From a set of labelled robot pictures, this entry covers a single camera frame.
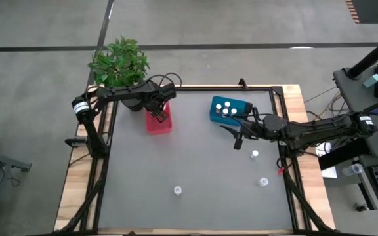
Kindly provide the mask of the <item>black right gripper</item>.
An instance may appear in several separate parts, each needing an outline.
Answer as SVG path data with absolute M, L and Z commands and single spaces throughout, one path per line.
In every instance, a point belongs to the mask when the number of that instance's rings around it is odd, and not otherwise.
M 254 123 L 251 129 L 257 138 L 264 140 L 276 140 L 280 134 L 280 131 L 287 126 L 287 121 L 276 115 L 267 115 L 262 123 Z M 239 130 L 235 130 L 230 127 L 220 126 L 224 130 L 227 130 L 234 136 L 234 149 L 240 150 L 243 144 L 243 136 L 252 136 L 253 133 L 249 128 L 241 127 Z

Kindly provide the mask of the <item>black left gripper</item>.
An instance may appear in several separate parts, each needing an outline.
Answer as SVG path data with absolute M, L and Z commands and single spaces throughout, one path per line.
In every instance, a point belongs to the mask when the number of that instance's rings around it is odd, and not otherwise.
M 163 111 L 165 104 L 176 97 L 176 87 L 173 83 L 164 86 L 154 87 L 153 92 L 149 92 L 144 101 L 144 107 L 151 112 L 152 117 L 158 116 L 158 121 L 163 123 L 169 118 L 168 113 L 160 113 Z

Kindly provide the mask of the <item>pink plastic bin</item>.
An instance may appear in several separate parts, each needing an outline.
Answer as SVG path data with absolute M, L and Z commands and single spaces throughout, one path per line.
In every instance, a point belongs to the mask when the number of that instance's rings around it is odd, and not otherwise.
M 146 130 L 151 135 L 168 134 L 173 129 L 173 120 L 169 102 L 164 105 L 163 111 L 168 115 L 164 122 L 160 123 L 149 111 L 145 111 Z

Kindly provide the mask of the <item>blue plastic bin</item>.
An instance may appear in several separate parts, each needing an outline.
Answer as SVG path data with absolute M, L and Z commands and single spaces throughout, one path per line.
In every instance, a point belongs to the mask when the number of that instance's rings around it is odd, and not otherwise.
M 225 108 L 224 103 L 226 101 L 229 101 L 231 103 L 231 106 L 227 108 L 229 110 L 228 117 L 223 118 L 222 110 Z M 215 113 L 216 104 L 222 105 L 220 114 Z M 231 115 L 232 108 L 237 109 L 238 112 L 236 115 Z M 239 127 L 241 125 L 241 122 L 247 119 L 247 117 L 251 113 L 252 108 L 253 108 L 253 104 L 250 102 L 246 102 L 244 100 L 237 100 L 237 99 L 227 98 L 227 97 L 222 97 L 222 96 L 214 96 L 211 101 L 209 117 L 210 117 L 210 120 L 212 120 L 213 122 Z

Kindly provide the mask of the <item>black plant pot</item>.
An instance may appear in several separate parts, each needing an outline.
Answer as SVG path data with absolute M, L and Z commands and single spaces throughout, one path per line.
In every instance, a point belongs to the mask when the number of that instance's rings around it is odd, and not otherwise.
M 144 104 L 142 103 L 142 101 L 136 98 L 122 100 L 121 102 L 125 107 L 134 112 L 138 112 L 144 109 Z

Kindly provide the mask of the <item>grey table mat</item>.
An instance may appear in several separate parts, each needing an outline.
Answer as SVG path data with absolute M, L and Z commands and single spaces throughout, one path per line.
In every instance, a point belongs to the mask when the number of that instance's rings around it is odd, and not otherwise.
M 233 136 L 210 120 L 212 98 L 179 92 L 170 102 L 173 129 L 161 135 L 147 132 L 143 111 L 119 105 L 99 228 L 291 229 L 277 144 L 246 139 L 234 149 Z

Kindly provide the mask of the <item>green leafy plant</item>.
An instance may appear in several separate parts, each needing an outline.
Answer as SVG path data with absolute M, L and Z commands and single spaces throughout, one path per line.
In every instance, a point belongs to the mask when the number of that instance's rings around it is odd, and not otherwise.
M 147 55 L 135 39 L 121 36 L 98 50 L 88 64 L 94 81 L 105 87 L 130 87 L 144 80 L 150 70 Z

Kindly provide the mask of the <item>white paper sheet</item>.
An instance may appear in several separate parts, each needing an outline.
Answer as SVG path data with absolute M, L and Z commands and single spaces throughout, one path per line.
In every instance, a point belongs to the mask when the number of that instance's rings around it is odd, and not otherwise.
M 321 144 L 318 144 L 318 146 L 315 148 L 316 155 L 318 157 L 321 157 L 325 154 L 328 154 L 331 151 L 331 144 L 329 142 L 324 142 Z M 331 178 L 331 179 L 337 179 L 337 171 L 335 167 L 330 167 L 322 171 L 322 176 L 324 178 Z

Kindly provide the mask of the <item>clear water bottle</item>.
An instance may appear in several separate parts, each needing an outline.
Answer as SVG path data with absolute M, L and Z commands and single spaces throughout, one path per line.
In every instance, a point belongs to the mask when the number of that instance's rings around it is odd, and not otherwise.
M 359 163 L 356 163 L 356 164 L 349 165 L 349 166 L 343 168 L 342 173 L 345 176 L 352 176 L 352 175 L 355 175 L 355 174 L 362 173 L 363 170 L 364 170 L 363 166 Z

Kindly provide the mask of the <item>black side desk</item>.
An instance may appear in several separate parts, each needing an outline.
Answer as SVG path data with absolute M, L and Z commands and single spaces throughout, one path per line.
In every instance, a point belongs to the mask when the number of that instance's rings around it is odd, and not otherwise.
M 364 112 L 366 108 L 378 103 L 378 98 L 374 95 L 375 89 L 363 86 L 363 82 L 375 73 L 375 69 L 376 67 L 373 66 L 365 70 L 358 80 L 349 79 L 345 69 L 335 71 L 333 76 L 350 111 L 361 111 L 370 116 L 378 128 L 378 115 Z M 359 157 L 364 166 L 378 165 L 378 131 L 369 138 L 359 138 L 338 147 L 326 155 L 327 163 L 322 163 L 321 168 L 330 167 L 354 157 Z

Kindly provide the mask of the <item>small teal box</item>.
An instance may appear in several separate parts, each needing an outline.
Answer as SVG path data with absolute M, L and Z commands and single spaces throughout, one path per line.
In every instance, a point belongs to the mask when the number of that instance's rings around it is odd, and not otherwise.
M 363 86 L 370 88 L 378 83 L 378 74 L 373 74 L 367 80 L 363 82 Z

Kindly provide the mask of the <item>black pole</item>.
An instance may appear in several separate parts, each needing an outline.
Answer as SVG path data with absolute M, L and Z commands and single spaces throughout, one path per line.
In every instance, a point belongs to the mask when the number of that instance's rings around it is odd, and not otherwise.
M 355 66 L 346 72 L 346 76 L 352 80 L 358 80 L 358 77 L 370 66 L 378 61 L 378 46 L 373 49 L 367 56 L 360 60 Z

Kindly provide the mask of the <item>black striped floor mat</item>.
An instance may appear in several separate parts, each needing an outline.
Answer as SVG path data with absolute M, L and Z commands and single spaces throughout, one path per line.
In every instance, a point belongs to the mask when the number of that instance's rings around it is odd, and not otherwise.
M 345 0 L 356 24 L 378 24 L 378 0 Z

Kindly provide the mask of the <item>black aluminium table frame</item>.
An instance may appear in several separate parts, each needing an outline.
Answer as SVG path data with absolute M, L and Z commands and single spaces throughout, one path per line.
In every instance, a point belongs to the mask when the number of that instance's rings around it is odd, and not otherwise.
M 184 86 L 179 92 L 212 92 L 213 96 L 227 96 L 230 98 L 247 100 L 259 106 L 264 111 L 282 112 L 283 108 L 280 105 L 278 98 L 278 87 L 260 87 L 252 86 L 248 90 L 243 90 L 239 86 L 233 87 L 196 87 Z M 111 102 L 104 110 L 102 115 L 96 118 L 97 123 L 104 123 L 104 132 L 109 141 L 112 143 L 117 109 L 122 103 Z M 92 176 L 97 178 L 101 171 L 106 173 L 105 181 L 107 180 L 108 159 L 100 159 L 92 161 L 90 157 L 85 154 L 83 148 L 77 148 L 73 151 L 72 161 L 73 165 L 68 169 L 64 192 L 61 198 L 61 204 L 58 211 L 58 216 L 55 223 L 55 231 L 61 231 L 71 220 L 79 205 L 83 202 L 85 196 L 85 189 L 87 187 L 87 178 Z M 138 235 L 154 234 L 154 235 L 254 235 L 254 234 L 291 234 L 297 229 L 302 229 L 303 216 L 300 205 L 295 196 L 289 192 L 285 178 L 283 182 L 287 194 L 287 201 L 292 220 L 291 229 L 279 230 L 217 230 L 217 229 L 101 229 L 98 226 L 100 219 L 100 210 L 104 196 L 105 185 L 100 188 L 98 194 L 95 195 L 93 201 L 89 206 L 86 216 L 86 222 L 79 222 L 74 228 L 76 234 L 128 234 L 134 232 Z

